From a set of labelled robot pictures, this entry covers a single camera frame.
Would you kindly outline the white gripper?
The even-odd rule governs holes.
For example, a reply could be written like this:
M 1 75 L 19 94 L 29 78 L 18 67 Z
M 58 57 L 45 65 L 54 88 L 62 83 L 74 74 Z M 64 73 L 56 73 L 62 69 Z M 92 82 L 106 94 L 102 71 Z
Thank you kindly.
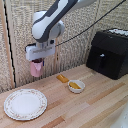
M 27 45 L 25 51 L 26 51 L 26 59 L 28 61 L 45 58 L 55 53 L 55 41 L 48 40 L 47 42 L 44 43 L 33 43 Z

